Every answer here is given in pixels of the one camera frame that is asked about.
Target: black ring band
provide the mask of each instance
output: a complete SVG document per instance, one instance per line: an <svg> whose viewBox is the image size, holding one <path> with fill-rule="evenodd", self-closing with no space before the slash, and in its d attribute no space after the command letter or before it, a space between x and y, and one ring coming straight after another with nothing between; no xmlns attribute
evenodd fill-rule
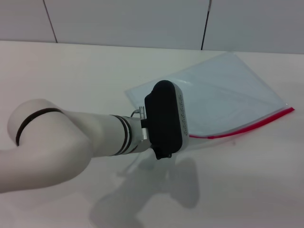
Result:
<svg viewBox="0 0 304 228"><path fill-rule="evenodd" d="M130 152L128 152L127 154L133 153L136 149L137 149L138 145L136 145Z"/></svg>
<svg viewBox="0 0 304 228"><path fill-rule="evenodd" d="M45 113L51 113L51 112L58 112L58 113L63 113L60 109L57 108L45 108L45 109L41 109L31 115L29 115L21 124L20 128L17 131L17 135L16 135L16 144L17 146L19 146L19 140L20 140L20 136L24 130L24 128L35 118L37 118L38 116L41 116Z"/></svg>
<svg viewBox="0 0 304 228"><path fill-rule="evenodd" d="M130 147L130 145L131 145L131 142L132 142L132 129L131 129L131 126L130 126L129 122L126 121L126 119L124 119L123 117L121 117L121 118L126 122L126 124L128 125L128 128L129 128L129 142L128 142L127 147L126 147L126 148L124 149L124 151L122 152L122 154L123 154L123 153L126 152L126 150L129 149L129 147Z"/></svg>
<svg viewBox="0 0 304 228"><path fill-rule="evenodd" d="M124 130L124 141L123 141L123 145L121 147L121 149L116 153L114 154L113 156L116 156L116 155L119 155L122 153L122 150L124 149L124 146L126 145L127 143L127 139L128 139L128 131L127 131L127 126L125 125L124 121L121 119L120 116L118 115L112 115L112 116L115 116L117 119L119 119L119 121L122 123L123 125L123 130Z"/></svg>

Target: white wall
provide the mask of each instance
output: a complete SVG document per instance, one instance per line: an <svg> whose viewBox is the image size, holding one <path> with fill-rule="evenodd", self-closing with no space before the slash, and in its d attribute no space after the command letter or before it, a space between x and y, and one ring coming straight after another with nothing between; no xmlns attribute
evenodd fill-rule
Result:
<svg viewBox="0 0 304 228"><path fill-rule="evenodd" d="M59 43L199 50L209 0L46 0Z"/></svg>
<svg viewBox="0 0 304 228"><path fill-rule="evenodd" d="M214 0L204 50L304 53L303 0Z"/></svg>
<svg viewBox="0 0 304 228"><path fill-rule="evenodd" d="M42 0L1 0L0 40L55 42Z"/></svg>

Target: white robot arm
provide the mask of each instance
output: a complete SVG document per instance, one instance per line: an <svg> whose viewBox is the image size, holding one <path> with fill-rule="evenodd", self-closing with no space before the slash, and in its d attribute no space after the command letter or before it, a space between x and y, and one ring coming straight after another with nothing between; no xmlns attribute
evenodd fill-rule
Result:
<svg viewBox="0 0 304 228"><path fill-rule="evenodd" d="M147 118L144 112L141 118L68 112L44 99L21 104L8 122L9 136L17 147L0 151L0 193L65 182L80 174L92 157L143 152L152 147L160 159L182 150L188 131L181 91L168 81L158 84L162 87L156 85L154 95L146 97ZM157 120L155 95L159 99L159 92L168 92L166 84L174 86L174 96L162 94L170 99L162 97L160 105L165 109L162 114L171 119ZM166 108L172 98L175 105Z"/></svg>

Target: clear plastic bag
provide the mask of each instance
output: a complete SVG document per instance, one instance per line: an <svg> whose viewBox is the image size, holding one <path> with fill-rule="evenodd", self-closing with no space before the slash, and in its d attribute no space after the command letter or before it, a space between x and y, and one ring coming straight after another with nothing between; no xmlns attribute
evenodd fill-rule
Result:
<svg viewBox="0 0 304 228"><path fill-rule="evenodd" d="M144 98L164 79L183 92L192 137L214 139L247 132L294 110L234 53L214 57L126 94L136 108L144 106Z"/></svg>

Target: white table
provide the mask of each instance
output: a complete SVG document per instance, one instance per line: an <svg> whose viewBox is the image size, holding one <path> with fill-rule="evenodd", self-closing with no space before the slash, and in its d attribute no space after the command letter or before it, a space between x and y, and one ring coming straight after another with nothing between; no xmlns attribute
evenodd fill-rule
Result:
<svg viewBox="0 0 304 228"><path fill-rule="evenodd" d="M125 90L220 53L2 41L0 146L14 146L6 124L23 101L129 115ZM303 227L304 55L237 55L296 111L231 140L192 141L172 159L95 158L66 183L2 194L0 228Z"/></svg>

